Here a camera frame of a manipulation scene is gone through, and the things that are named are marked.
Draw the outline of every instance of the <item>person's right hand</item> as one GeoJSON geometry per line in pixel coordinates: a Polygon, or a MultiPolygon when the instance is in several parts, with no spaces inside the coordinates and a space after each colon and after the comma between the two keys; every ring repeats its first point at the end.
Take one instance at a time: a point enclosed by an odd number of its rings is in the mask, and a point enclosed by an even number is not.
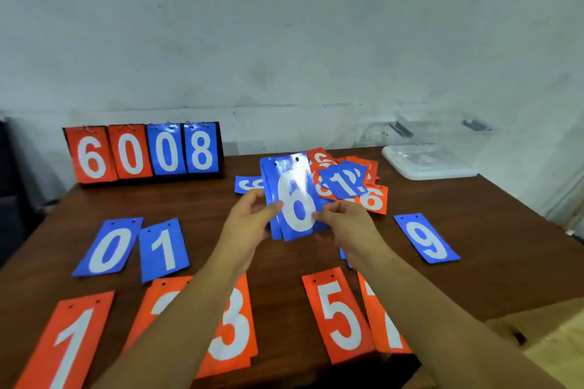
{"type": "MultiPolygon", "coordinates": [[[[357,269],[380,250],[388,249],[367,210],[357,203],[339,200],[323,206],[321,212],[312,216],[332,228],[335,245],[343,248],[349,263],[357,269]]],[[[315,235],[326,238],[325,234],[315,235]]]]}

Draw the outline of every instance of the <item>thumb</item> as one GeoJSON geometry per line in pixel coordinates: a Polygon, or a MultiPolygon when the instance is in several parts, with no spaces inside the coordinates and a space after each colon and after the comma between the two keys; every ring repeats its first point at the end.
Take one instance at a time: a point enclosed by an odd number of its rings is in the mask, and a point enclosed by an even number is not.
{"type": "Polygon", "coordinates": [[[335,223],[338,221],[339,218],[337,212],[331,212],[328,209],[323,209],[320,212],[313,212],[312,216],[319,222],[326,223],[331,227],[334,227],[335,223]]]}
{"type": "Polygon", "coordinates": [[[267,223],[271,219],[273,219],[276,216],[276,214],[278,214],[282,210],[283,206],[284,206],[284,202],[281,200],[278,200],[278,201],[274,201],[274,203],[270,203],[264,209],[259,211],[256,214],[256,216],[258,216],[258,219],[261,221],[262,226],[266,226],[267,223]]]}

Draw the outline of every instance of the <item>wooden table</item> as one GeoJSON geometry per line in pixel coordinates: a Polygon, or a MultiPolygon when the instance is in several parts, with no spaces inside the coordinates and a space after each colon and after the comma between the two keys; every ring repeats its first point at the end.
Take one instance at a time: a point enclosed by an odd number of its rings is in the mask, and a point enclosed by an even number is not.
{"type": "MultiPolygon", "coordinates": [[[[389,187],[387,216],[373,215],[390,247],[479,320],[584,296],[584,248],[481,176],[410,181],[381,148],[331,151],[379,160],[389,187]],[[462,261],[428,265],[392,216],[423,213],[462,261]]],[[[120,354],[144,296],[135,247],[118,274],[77,279],[71,272],[103,221],[144,217],[144,226],[178,217],[195,274],[212,252],[238,200],[235,175],[259,175],[260,156],[227,157],[225,179],[83,190],[73,188],[0,270],[0,387],[12,387],[57,301],[116,291],[86,385],[120,354]]],[[[259,355],[252,367],[198,380],[229,387],[279,380],[330,365],[301,276],[340,266],[363,308],[355,271],[334,246],[312,236],[264,241],[248,270],[259,355]]]]}

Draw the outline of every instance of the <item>white wall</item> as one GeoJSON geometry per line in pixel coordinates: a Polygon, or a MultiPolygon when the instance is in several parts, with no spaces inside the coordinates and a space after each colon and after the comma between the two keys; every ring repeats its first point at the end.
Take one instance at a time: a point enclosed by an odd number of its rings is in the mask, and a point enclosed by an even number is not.
{"type": "Polygon", "coordinates": [[[400,105],[492,122],[480,172],[542,214],[582,175],[584,0],[1,1],[37,203],[75,181],[63,126],[219,120],[261,153],[351,146],[400,105]]]}

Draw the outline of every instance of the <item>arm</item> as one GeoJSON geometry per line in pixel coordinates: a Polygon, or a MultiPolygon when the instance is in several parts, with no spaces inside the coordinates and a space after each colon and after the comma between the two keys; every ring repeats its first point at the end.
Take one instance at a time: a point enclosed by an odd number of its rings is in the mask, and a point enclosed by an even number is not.
{"type": "Polygon", "coordinates": [[[391,251],[365,208],[337,201],[315,217],[332,227],[335,243],[441,388],[563,388],[391,251]]]}
{"type": "Polygon", "coordinates": [[[254,212],[260,197],[263,190],[252,189],[238,201],[209,260],[93,389],[191,385],[237,280],[249,267],[259,242],[268,236],[267,223],[281,209],[277,201],[254,212]]]}

